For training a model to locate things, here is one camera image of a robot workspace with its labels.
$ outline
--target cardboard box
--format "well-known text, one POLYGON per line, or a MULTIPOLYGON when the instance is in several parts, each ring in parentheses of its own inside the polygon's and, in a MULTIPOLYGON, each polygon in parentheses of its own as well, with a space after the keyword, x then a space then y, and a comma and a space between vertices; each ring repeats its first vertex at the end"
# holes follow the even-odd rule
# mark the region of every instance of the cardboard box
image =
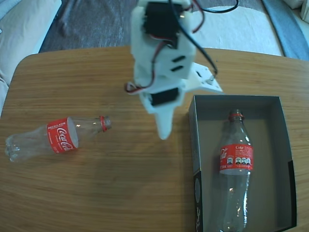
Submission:
POLYGON ((189 109, 196 231, 218 232, 221 207, 220 140, 231 109, 240 109, 254 147, 244 232, 281 232, 296 226, 292 153, 279 97, 194 96, 189 109))

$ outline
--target black wire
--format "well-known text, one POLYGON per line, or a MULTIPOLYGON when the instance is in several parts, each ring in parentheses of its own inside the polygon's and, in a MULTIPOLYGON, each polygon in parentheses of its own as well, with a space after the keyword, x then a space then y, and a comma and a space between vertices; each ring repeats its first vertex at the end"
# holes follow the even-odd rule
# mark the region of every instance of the black wire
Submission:
POLYGON ((203 11, 210 12, 210 13, 215 13, 215 14, 222 14, 222 13, 227 13, 227 12, 235 10, 238 7, 238 5, 239 5, 239 0, 236 0, 235 6, 229 8, 229 9, 221 10, 221 11, 216 11, 216 10, 212 10, 212 9, 209 9, 209 8, 203 8, 203 11))
POLYGON ((216 75, 218 74, 218 68, 215 65, 215 63, 212 61, 211 57, 207 54, 207 52, 189 35, 189 33, 185 30, 185 28, 182 26, 181 22, 179 21, 177 12, 175 10, 175 6, 172 2, 172 0, 169 0, 169 6, 173 12, 173 15, 177 21, 177 24, 180 28, 180 30, 182 31, 182 33, 187 37, 187 39, 194 44, 194 46, 203 54, 203 56, 206 58, 206 60, 208 60, 208 62, 212 65, 213 69, 214 69, 214 77, 216 77, 216 75))

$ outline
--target wooden table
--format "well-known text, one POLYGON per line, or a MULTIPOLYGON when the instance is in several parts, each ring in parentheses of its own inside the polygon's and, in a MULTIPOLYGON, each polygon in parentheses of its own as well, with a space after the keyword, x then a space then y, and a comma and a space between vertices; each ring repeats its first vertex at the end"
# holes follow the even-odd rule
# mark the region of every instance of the wooden table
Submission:
MULTIPOLYGON (((309 227, 309 63, 208 50, 228 94, 279 95, 294 155, 298 227, 309 227)), ((198 56, 197 61, 207 65, 198 56)), ((58 51, 24 59, 0 121, 0 231, 194 231, 187 111, 161 141, 153 116, 123 83, 132 79, 129 47, 58 51), (113 129, 66 155, 10 163, 4 140, 66 116, 109 115, 113 129)))

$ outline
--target clear plastic bottle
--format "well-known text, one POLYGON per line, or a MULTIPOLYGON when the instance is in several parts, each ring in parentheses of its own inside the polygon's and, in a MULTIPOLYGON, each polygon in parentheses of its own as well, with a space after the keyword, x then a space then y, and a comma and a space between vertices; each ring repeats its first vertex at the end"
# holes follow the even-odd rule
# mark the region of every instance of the clear plastic bottle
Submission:
POLYGON ((247 225, 247 199, 253 170, 253 147, 240 110, 229 115, 229 134, 221 147, 222 204, 220 232, 242 232, 247 225))
POLYGON ((112 127, 109 117, 71 118, 56 120, 34 131, 14 134, 6 139, 5 154, 11 162, 75 150, 83 141, 91 140, 99 132, 112 127))

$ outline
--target carpet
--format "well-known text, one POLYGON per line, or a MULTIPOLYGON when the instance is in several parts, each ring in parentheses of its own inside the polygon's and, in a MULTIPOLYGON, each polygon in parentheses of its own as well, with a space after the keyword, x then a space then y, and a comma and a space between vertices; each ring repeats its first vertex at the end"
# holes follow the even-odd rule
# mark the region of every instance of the carpet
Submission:
MULTIPOLYGON (((200 12, 194 12, 193 19, 192 28, 195 28, 201 21, 200 12)), ((245 7, 238 7, 226 14, 207 13, 196 39, 202 47, 283 56, 268 15, 245 7)))

